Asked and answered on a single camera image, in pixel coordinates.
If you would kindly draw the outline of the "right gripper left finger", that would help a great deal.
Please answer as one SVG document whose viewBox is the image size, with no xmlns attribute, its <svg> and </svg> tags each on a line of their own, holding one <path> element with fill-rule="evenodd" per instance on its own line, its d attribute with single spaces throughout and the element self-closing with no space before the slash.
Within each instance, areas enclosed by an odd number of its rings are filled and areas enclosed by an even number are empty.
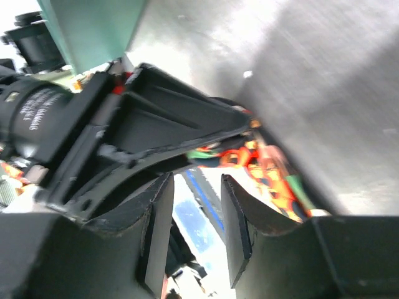
<svg viewBox="0 0 399 299">
<path fill-rule="evenodd" d="M 1 214 L 2 298 L 160 298 L 174 177 L 85 224 L 55 212 Z"/>
</svg>

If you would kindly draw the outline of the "green compartment tray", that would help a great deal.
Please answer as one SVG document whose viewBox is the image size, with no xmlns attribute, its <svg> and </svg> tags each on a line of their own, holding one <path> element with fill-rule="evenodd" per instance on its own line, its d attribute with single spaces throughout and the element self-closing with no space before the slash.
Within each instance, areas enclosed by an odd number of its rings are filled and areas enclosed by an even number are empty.
<svg viewBox="0 0 399 299">
<path fill-rule="evenodd" d="M 42 0 L 46 26 L 65 62 L 81 74 L 124 55 L 143 0 Z"/>
</svg>

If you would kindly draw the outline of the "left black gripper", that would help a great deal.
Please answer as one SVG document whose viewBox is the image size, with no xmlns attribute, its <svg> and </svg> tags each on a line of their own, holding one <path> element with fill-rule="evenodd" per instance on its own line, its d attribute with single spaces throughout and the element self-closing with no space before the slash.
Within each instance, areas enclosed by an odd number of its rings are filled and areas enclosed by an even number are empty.
<svg viewBox="0 0 399 299">
<path fill-rule="evenodd" d="M 125 77 L 96 73 L 83 90 L 1 74 L 1 159 L 42 187 L 117 186 L 125 163 L 110 137 L 121 123 Z"/>
</svg>

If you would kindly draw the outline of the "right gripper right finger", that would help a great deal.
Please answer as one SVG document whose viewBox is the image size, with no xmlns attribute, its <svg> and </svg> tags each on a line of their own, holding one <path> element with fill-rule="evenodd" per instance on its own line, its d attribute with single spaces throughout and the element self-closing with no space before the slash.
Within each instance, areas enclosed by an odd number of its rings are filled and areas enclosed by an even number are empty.
<svg viewBox="0 0 399 299">
<path fill-rule="evenodd" d="M 238 298 L 397 298 L 398 218 L 292 221 L 221 178 L 230 285 Z"/>
</svg>

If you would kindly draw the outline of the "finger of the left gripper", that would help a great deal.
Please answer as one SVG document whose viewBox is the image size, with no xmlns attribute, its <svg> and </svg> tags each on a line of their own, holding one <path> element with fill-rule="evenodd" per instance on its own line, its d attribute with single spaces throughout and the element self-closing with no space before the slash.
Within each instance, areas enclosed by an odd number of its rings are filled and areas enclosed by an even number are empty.
<svg viewBox="0 0 399 299">
<path fill-rule="evenodd" d="M 97 217 L 136 195 L 185 154 L 238 136 L 250 118 L 164 71 L 141 64 L 122 94 L 84 118 L 46 188 L 46 204 L 72 218 Z"/>
</svg>

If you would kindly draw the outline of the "red floral patterned tie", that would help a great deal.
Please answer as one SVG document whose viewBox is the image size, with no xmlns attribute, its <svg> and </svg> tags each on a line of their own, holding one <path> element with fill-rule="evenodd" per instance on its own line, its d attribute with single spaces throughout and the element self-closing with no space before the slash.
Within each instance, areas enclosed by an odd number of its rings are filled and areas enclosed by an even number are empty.
<svg viewBox="0 0 399 299">
<path fill-rule="evenodd" d="M 303 222 L 329 216 L 316 207 L 284 152 L 261 136 L 262 125 L 251 118 L 251 129 L 240 135 L 186 153 L 193 164 L 205 168 L 244 169 L 259 191 L 261 200 L 283 216 Z"/>
</svg>

